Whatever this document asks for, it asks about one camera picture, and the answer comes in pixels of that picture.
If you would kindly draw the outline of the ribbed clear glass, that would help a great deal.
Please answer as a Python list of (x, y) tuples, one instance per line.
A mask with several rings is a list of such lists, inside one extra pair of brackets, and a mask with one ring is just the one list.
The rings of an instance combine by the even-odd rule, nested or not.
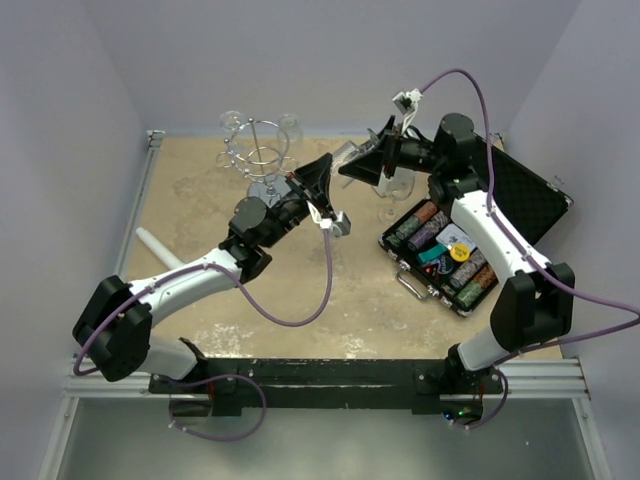
[(361, 144), (348, 140), (332, 153), (331, 173), (337, 175), (340, 167), (367, 153), (372, 146), (373, 143), (370, 140)]

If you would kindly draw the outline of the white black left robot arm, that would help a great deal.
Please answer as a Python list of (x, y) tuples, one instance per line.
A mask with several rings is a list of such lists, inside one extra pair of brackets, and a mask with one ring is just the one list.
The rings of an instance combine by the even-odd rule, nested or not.
[(187, 340), (153, 336), (172, 314), (213, 294), (237, 288), (246, 294), (272, 258), (268, 249), (306, 218), (325, 238), (338, 220), (329, 198), (333, 157), (325, 154), (285, 176), (288, 190), (274, 205), (247, 196), (235, 206), (227, 237), (204, 256), (164, 274), (126, 282), (117, 275), (102, 280), (72, 330), (80, 351), (73, 365), (87, 375), (84, 359), (109, 382), (135, 372), (168, 377), (185, 392), (207, 380), (204, 358)]

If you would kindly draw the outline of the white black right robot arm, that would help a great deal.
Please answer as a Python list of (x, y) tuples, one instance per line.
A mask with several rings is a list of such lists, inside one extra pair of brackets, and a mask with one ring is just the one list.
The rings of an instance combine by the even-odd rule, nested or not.
[(427, 173), (431, 201), (471, 237), (494, 270), (501, 292), (489, 326), (452, 347), (446, 358), (446, 382), (459, 393), (480, 382), (481, 370), (556, 339), (572, 326), (573, 298), (562, 288), (574, 286), (574, 272), (537, 252), (500, 211), (473, 165), (480, 148), (492, 146), (459, 113), (442, 118), (433, 140), (406, 138), (389, 121), (363, 152), (338, 169), (370, 185), (397, 168)]

